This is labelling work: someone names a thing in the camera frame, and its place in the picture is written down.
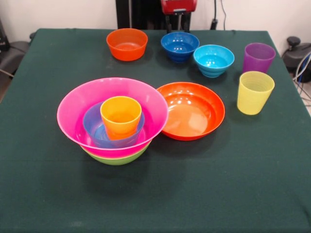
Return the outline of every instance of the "red device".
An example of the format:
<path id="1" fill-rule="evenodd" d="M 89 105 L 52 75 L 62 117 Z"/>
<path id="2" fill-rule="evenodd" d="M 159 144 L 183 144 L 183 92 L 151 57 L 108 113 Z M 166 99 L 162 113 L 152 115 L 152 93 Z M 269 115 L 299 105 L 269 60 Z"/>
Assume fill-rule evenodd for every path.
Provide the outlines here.
<path id="1" fill-rule="evenodd" d="M 165 15 L 184 14 L 195 11 L 197 0 L 161 0 Z"/>
<path id="2" fill-rule="evenodd" d="M 195 11 L 197 0 L 161 0 L 162 12 L 165 14 L 167 33 L 172 31 L 169 15 L 179 15 L 178 27 L 181 23 L 181 15 L 184 15 L 184 30 L 189 33 L 191 12 Z"/>

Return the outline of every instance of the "plastic cup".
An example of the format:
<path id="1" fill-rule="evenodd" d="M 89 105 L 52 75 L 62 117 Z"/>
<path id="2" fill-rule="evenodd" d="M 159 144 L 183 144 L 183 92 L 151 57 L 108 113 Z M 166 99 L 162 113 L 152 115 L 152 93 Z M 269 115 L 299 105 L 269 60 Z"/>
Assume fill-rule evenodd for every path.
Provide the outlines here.
<path id="1" fill-rule="evenodd" d="M 258 114 L 268 100 L 275 83 L 262 72 L 249 71 L 240 76 L 238 109 L 247 115 Z"/>
<path id="2" fill-rule="evenodd" d="M 267 73 L 276 56 L 276 51 L 263 43 L 252 43 L 245 47 L 243 73 L 260 71 Z"/>
<path id="3" fill-rule="evenodd" d="M 110 140 L 120 140 L 135 134 L 141 105 L 133 98 L 116 96 L 101 105 L 101 116 Z"/>

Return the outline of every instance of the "orange cup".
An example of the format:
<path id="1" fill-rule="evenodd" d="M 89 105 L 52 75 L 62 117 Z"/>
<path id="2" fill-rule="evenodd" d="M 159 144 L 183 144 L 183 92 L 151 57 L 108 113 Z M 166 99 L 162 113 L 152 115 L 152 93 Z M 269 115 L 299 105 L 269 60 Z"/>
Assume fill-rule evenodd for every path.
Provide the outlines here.
<path id="1" fill-rule="evenodd" d="M 133 98 L 115 96 L 101 105 L 101 116 L 110 140 L 132 136 L 141 116 L 141 105 Z"/>

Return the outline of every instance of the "bowl rim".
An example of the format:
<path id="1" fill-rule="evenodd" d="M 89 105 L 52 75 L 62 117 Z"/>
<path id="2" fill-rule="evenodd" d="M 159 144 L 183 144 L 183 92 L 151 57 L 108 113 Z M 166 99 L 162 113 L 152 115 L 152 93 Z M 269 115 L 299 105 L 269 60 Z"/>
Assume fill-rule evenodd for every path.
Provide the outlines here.
<path id="1" fill-rule="evenodd" d="M 71 136 L 64 130 L 64 128 L 62 127 L 62 125 L 60 124 L 60 113 L 59 113 L 59 111 L 60 111 L 61 106 L 64 104 L 65 99 L 68 98 L 68 96 L 69 96 L 72 92 L 76 91 L 77 89 L 80 89 L 80 88 L 82 88 L 83 86 L 88 85 L 89 83 L 92 83 L 92 82 L 103 82 L 105 79 L 107 79 L 107 80 L 109 80 L 109 79 L 130 80 L 130 81 L 134 81 L 134 82 L 141 83 L 142 85 L 147 86 L 147 87 L 149 87 L 149 88 L 150 88 L 150 87 L 153 88 L 153 89 L 157 92 L 158 96 L 163 100 L 163 102 L 165 103 L 165 105 L 166 105 L 166 107 L 167 107 L 166 117 L 165 117 L 163 126 L 162 126 L 152 137 L 150 137 L 150 138 L 144 140 L 143 142 L 140 142 L 140 143 L 135 144 L 135 145 L 130 146 L 130 147 L 123 147 L 123 148 L 100 148 L 100 147 L 94 147 L 94 146 L 90 146 L 90 145 L 81 143 L 81 142 L 79 142 L 78 140 L 76 140 L 76 139 L 74 139 L 73 137 L 71 137 Z M 88 81 L 88 82 L 86 82 L 86 83 L 83 83 L 83 84 L 81 84 L 81 85 L 75 87 L 74 89 L 72 89 L 71 91 L 69 91 L 69 92 L 65 95 L 65 97 L 61 100 L 61 102 L 60 102 L 60 104 L 59 104 L 59 106 L 58 106 L 58 108 L 57 108 L 57 113 L 56 113 L 57 124 L 58 124 L 60 130 L 64 133 L 64 135 L 65 135 L 67 138 L 69 138 L 71 141 L 77 143 L 77 144 L 80 145 L 80 146 L 84 146 L 84 147 L 86 147 L 86 148 L 91 148 L 91 149 L 95 149 L 95 150 L 106 150 L 106 151 L 108 151 L 108 150 L 111 150 L 111 151 L 113 151 L 113 150 L 114 150 L 114 151 L 116 151 L 116 150 L 127 150 L 127 149 L 132 149 L 132 148 L 135 148 L 135 147 L 138 147 L 138 146 L 141 146 L 141 145 L 143 145 L 143 144 L 148 143 L 149 141 L 151 141 L 152 139 L 154 139 L 159 133 L 161 133 L 162 129 L 165 127 L 165 125 L 166 125 L 166 123 L 167 123 L 168 118 L 169 118 L 169 110 L 168 110 L 167 102 L 166 102 L 165 98 L 162 96 L 162 94 L 161 94 L 157 89 L 155 89 L 155 88 L 152 87 L 151 85 L 149 85 L 149 84 L 147 84 L 147 83 L 144 83 L 144 82 L 142 82 L 142 81 L 139 81 L 139 80 L 136 80 L 136 79 L 124 78 L 124 77 L 107 77 L 107 78 L 101 78 L 101 79 L 94 79 L 94 80 Z"/>
<path id="2" fill-rule="evenodd" d="M 198 41 L 198 46 L 197 46 L 195 49 L 193 49 L 193 50 L 191 50 L 191 51 L 188 51 L 188 52 L 176 52 L 176 51 L 171 51 L 171 50 L 168 50 L 167 48 L 165 48 L 164 45 L 163 45 L 163 39 L 164 39 L 166 36 L 168 36 L 168 35 L 177 34 L 177 33 L 179 33 L 179 34 L 189 34 L 189 35 L 191 35 L 193 38 L 195 38 L 195 39 Z M 196 49 L 198 49 L 198 48 L 200 47 L 200 40 L 199 40 L 198 37 L 196 37 L 195 35 L 193 35 L 193 34 L 191 34 L 191 33 L 186 33 L 186 32 L 171 32 L 171 33 L 168 33 L 168 34 L 162 36 L 162 38 L 161 38 L 161 46 L 162 46 L 166 51 L 168 51 L 168 52 L 173 52 L 173 53 L 178 53 L 178 54 L 187 54 L 187 53 L 192 53 L 192 52 L 194 52 Z"/>
<path id="3" fill-rule="evenodd" d="M 95 108 L 97 108 L 98 106 L 99 106 L 99 108 L 100 108 L 101 105 L 102 105 L 102 102 L 98 102 L 98 103 L 94 104 L 92 107 L 90 107 L 90 108 L 86 111 L 86 113 L 84 114 L 84 116 L 83 116 L 82 124 L 83 124 L 83 127 L 84 127 L 85 131 L 87 132 L 87 134 L 90 136 L 91 139 L 92 139 L 92 138 L 95 138 L 97 141 L 101 141 L 101 142 L 106 142 L 106 143 L 107 143 L 107 142 L 109 142 L 110 140 L 105 140 L 105 139 L 101 139 L 101 138 L 96 138 L 93 134 L 91 134 L 91 131 L 88 130 L 88 129 L 85 127 L 85 122 L 86 122 L 86 115 L 87 115 L 87 113 L 89 113 L 89 111 L 90 111 L 91 109 L 95 109 Z M 143 123 L 142 123 L 142 126 L 141 126 L 140 130 L 139 130 L 139 131 L 136 131 L 135 134 L 133 134 L 133 135 L 130 136 L 130 137 L 133 137 L 134 135 L 137 135 L 137 134 L 138 134 L 138 136 L 139 136 L 141 130 L 143 129 L 143 126 L 144 126 L 144 124 L 145 124 L 145 114 L 144 114 L 143 112 L 141 112 L 141 116 L 140 116 L 140 120 L 139 120 L 138 125 L 140 124 L 141 121 L 142 121 Z M 119 140 L 115 140 L 115 141 L 123 141 L 123 140 L 126 140 L 126 139 L 128 139 L 128 138 L 119 139 Z"/>
<path id="4" fill-rule="evenodd" d="M 120 158 L 106 158 L 106 157 L 101 157 L 101 156 L 99 156 L 99 155 L 96 155 L 96 154 L 94 154 L 94 153 L 88 151 L 88 150 L 85 149 L 84 147 L 81 147 L 81 148 L 82 148 L 86 153 L 88 153 L 89 155 L 92 155 L 92 156 L 94 156 L 94 157 L 96 157 L 96 158 L 98 158 L 98 159 L 104 159 L 104 160 L 120 160 L 120 159 L 128 159 L 128 158 L 130 158 L 130 157 L 133 157 L 133 156 L 137 155 L 138 153 L 140 153 L 140 152 L 142 152 L 142 151 L 143 151 L 143 153 L 144 153 L 145 150 L 149 147 L 150 143 L 151 143 L 151 142 L 149 142 L 145 147 L 143 147 L 142 149 L 140 149 L 140 150 L 137 151 L 136 153 L 132 153 L 132 154 L 130 154 L 130 155 L 127 155 L 127 156 L 124 156 L 124 157 L 120 157 Z"/>
<path id="5" fill-rule="evenodd" d="M 216 47 L 219 47 L 219 48 L 222 48 L 222 49 L 225 49 L 225 50 L 229 51 L 229 52 L 232 54 L 232 56 L 233 56 L 232 62 L 231 62 L 230 64 L 224 66 L 224 67 L 208 67 L 208 66 L 206 66 L 206 65 L 203 65 L 203 64 L 199 63 L 199 62 L 197 61 L 197 59 L 195 58 L 195 53 L 196 53 L 197 50 L 199 50 L 200 48 L 210 47 L 210 46 L 216 46 Z M 221 46 L 221 45 L 202 45 L 202 46 L 198 47 L 198 48 L 194 51 L 194 53 L 193 53 L 193 58 L 194 58 L 194 60 L 195 60 L 195 62 L 196 62 L 197 64 L 199 64 L 199 65 L 201 65 L 201 66 L 203 66 L 203 67 L 210 68 L 210 69 L 224 69 L 224 68 L 228 68 L 228 67 L 230 67 L 230 66 L 234 63 L 234 60 L 235 60 L 234 53 L 233 53 L 230 49 L 228 49 L 228 48 L 226 48 L 226 47 L 224 47 L 224 46 Z"/>
<path id="6" fill-rule="evenodd" d="M 211 93 L 213 93 L 213 94 L 220 100 L 222 109 L 224 110 L 224 114 L 223 114 L 223 116 L 221 117 L 221 120 L 220 120 L 219 124 L 217 124 L 217 125 L 214 127 L 214 129 L 212 129 L 212 130 L 210 130 L 210 131 L 207 131 L 207 132 L 205 132 L 205 133 L 202 133 L 202 134 L 200 134 L 200 135 L 197 135 L 197 136 L 193 136 L 193 137 L 191 137 L 191 136 L 179 136 L 179 135 L 175 135 L 175 134 L 173 134 L 173 133 L 167 132 L 167 131 L 165 131 L 165 130 L 162 130 L 163 132 L 165 132 L 165 133 L 167 133 L 167 134 L 170 134 L 170 135 L 178 136 L 178 137 L 180 137 L 180 138 L 196 138 L 196 137 L 205 136 L 205 135 L 207 135 L 207 134 L 213 132 L 214 130 L 216 130 L 216 129 L 222 124 L 222 122 L 224 121 L 224 118 L 225 118 L 225 104 L 224 104 L 223 100 L 220 98 L 220 96 L 219 96 L 216 92 L 214 92 L 212 89 L 209 89 L 209 88 L 206 87 L 206 86 L 200 85 L 200 84 L 198 84 L 198 83 L 191 83 L 191 82 L 174 82 L 174 83 L 168 83 L 168 84 L 165 84 L 165 85 L 159 87 L 157 90 L 159 91 L 160 88 L 163 88 L 163 87 L 166 87 L 166 86 L 169 86 L 169 85 L 172 85 L 172 84 L 190 84 L 190 85 L 193 85 L 193 86 L 199 86 L 199 87 L 202 87 L 202 88 L 204 88 L 204 89 L 207 89 L 208 91 L 210 91 Z"/>
<path id="7" fill-rule="evenodd" d="M 140 32 L 140 33 L 145 37 L 146 42 L 145 42 L 142 46 L 140 46 L 139 48 L 132 49 L 132 50 L 123 50 L 123 49 L 116 48 L 115 46 L 112 46 L 112 45 L 108 42 L 109 36 L 111 36 L 111 35 L 114 34 L 114 33 L 119 32 L 119 31 L 124 31 L 124 30 L 131 30 L 131 31 L 138 31 L 138 32 Z M 135 29 L 135 28 L 120 28 L 120 29 L 113 30 L 112 32 L 110 32 L 110 33 L 107 35 L 107 37 L 106 37 L 106 43 L 107 43 L 107 45 L 108 45 L 109 47 L 112 47 L 112 48 L 114 48 L 115 50 L 119 50 L 119 51 L 137 51 L 137 50 L 140 50 L 141 48 L 147 46 L 147 43 L 148 43 L 148 36 L 147 36 L 147 34 L 146 34 L 145 32 L 143 32 L 142 30 L 138 30 L 138 29 Z"/>

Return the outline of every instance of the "orange bowl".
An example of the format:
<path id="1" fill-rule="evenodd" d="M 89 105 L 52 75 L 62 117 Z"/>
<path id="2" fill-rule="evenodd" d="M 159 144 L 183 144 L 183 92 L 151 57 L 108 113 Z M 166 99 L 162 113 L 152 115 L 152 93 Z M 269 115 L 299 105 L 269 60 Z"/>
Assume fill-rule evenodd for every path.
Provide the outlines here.
<path id="1" fill-rule="evenodd" d="M 169 83 L 157 89 L 169 106 L 169 119 L 162 132 L 176 140 L 191 141 L 217 129 L 225 106 L 212 90 L 196 83 Z"/>
<path id="2" fill-rule="evenodd" d="M 148 36 L 141 30 L 122 28 L 111 32 L 106 42 L 111 54 L 121 61 L 134 61 L 143 56 Z"/>

